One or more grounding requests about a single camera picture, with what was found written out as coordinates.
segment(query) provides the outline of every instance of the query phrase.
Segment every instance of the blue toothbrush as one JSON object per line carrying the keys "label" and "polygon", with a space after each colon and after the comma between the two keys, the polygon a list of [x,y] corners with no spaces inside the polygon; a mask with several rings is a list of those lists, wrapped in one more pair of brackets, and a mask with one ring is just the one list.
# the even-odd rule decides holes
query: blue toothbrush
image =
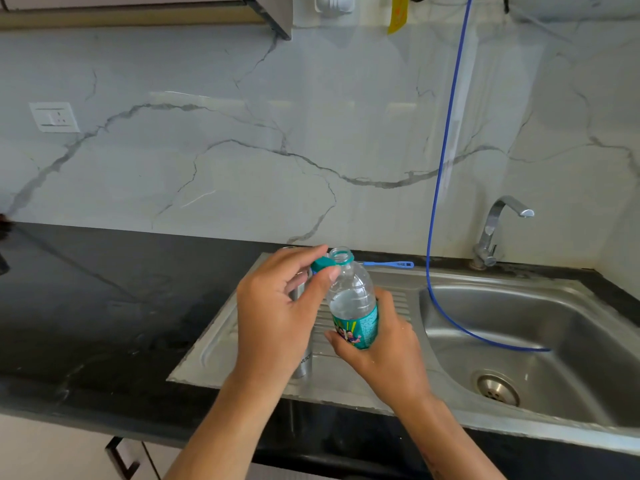
{"label": "blue toothbrush", "polygon": [[415,265],[413,261],[391,261],[391,262],[375,262],[375,261],[364,261],[362,263],[363,266],[388,266],[388,267],[398,267],[401,269],[411,269]]}

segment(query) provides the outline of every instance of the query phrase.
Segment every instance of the bottle label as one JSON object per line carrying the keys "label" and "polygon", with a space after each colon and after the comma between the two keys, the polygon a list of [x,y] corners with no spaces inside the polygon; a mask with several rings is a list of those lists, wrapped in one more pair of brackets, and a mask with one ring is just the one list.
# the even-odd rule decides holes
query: bottle label
{"label": "bottle label", "polygon": [[357,320],[342,320],[333,315],[335,330],[348,343],[359,349],[368,349],[378,335],[378,306],[366,317]]}

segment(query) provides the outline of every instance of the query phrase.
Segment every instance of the forearm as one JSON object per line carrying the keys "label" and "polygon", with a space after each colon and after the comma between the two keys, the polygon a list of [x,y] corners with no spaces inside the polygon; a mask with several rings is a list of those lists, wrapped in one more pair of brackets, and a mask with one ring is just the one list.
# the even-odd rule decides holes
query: forearm
{"label": "forearm", "polygon": [[165,479],[244,479],[279,396],[229,376]]}
{"label": "forearm", "polygon": [[504,480],[441,400],[430,396],[396,415],[436,480]]}

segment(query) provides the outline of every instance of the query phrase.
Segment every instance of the drain strainer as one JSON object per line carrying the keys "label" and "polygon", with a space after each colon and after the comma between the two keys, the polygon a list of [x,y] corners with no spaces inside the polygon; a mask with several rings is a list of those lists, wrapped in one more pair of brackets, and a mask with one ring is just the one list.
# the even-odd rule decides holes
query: drain strainer
{"label": "drain strainer", "polygon": [[520,405],[520,397],[506,380],[492,374],[483,374],[476,382],[478,392],[489,399],[512,406]]}

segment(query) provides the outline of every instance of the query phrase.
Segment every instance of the black countertop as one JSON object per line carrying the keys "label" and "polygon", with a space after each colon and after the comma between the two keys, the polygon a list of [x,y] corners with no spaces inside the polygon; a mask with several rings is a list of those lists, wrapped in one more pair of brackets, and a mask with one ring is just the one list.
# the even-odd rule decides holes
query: black countertop
{"label": "black countertop", "polygon": [[[216,391],[165,379],[262,252],[279,244],[17,224],[0,253],[0,410],[183,446]],[[423,257],[358,253],[366,260]],[[457,269],[463,260],[435,258]],[[590,270],[489,273],[580,280],[640,325],[640,303]],[[640,478],[640,458],[469,431],[511,480]],[[281,400],[254,461],[336,478],[428,478],[395,417]]]}

